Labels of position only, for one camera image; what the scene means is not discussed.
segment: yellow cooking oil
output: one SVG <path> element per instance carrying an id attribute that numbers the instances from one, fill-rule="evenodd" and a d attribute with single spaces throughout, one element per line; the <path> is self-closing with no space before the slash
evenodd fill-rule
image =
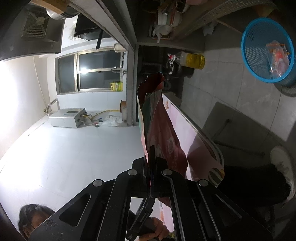
<path id="1" fill-rule="evenodd" d="M 184 63 L 186 67 L 194 69 L 203 69 L 205 66 L 205 57 L 200 54 L 186 53 L 186 62 Z"/>

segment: window pane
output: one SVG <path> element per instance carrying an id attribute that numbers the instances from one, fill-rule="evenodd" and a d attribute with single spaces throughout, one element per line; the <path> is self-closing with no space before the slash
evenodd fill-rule
<path id="1" fill-rule="evenodd" d="M 80 74 L 80 89 L 110 88 L 112 82 L 120 82 L 120 74 L 111 71 Z"/>
<path id="2" fill-rule="evenodd" d="M 59 58 L 59 87 L 61 93 L 75 92 L 74 55 Z"/>
<path id="3" fill-rule="evenodd" d="M 79 55 L 79 70 L 120 67 L 121 53 L 114 50 Z"/>

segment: window frame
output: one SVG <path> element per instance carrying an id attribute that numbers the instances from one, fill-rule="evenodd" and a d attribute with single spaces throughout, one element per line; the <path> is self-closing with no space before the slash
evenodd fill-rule
<path id="1" fill-rule="evenodd" d="M 102 52 L 102 51 L 110 51 L 113 50 L 113 47 L 102 47 L 100 49 L 91 49 L 91 50 L 84 50 L 84 51 L 78 51 L 73 52 L 70 54 L 62 55 L 57 58 L 55 58 L 55 79 L 56 79 L 56 89 L 58 95 L 65 95 L 65 94 L 73 94 L 73 93 L 80 93 L 80 92 L 109 92 L 111 91 L 110 88 L 89 88 L 89 89 L 81 89 L 80 88 L 80 74 L 82 71 L 79 71 L 79 55 L 87 54 L 87 53 L 94 53 L 94 52 Z M 120 66 L 118 68 L 115 68 L 114 70 L 123 72 L 123 54 L 120 54 Z M 75 92 L 67 92 L 67 93 L 61 93 L 60 91 L 60 81 L 59 81 L 59 59 L 63 57 L 67 57 L 70 55 L 74 55 L 74 84 L 75 84 Z M 111 71 L 113 68 L 99 68 L 99 69 L 88 69 L 86 73 L 90 72 L 102 72 L 102 71 Z M 123 73 L 120 73 L 120 82 L 123 81 Z"/>

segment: plastic bottle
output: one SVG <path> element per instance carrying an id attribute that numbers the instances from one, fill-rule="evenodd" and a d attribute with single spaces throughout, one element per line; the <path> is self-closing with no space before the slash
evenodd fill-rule
<path id="1" fill-rule="evenodd" d="M 175 61 L 181 66 L 194 69 L 203 69 L 203 67 L 205 66 L 205 57 L 200 54 L 192 54 L 181 51 L 176 55 L 168 53 L 168 56 L 170 58 L 171 64 Z"/>

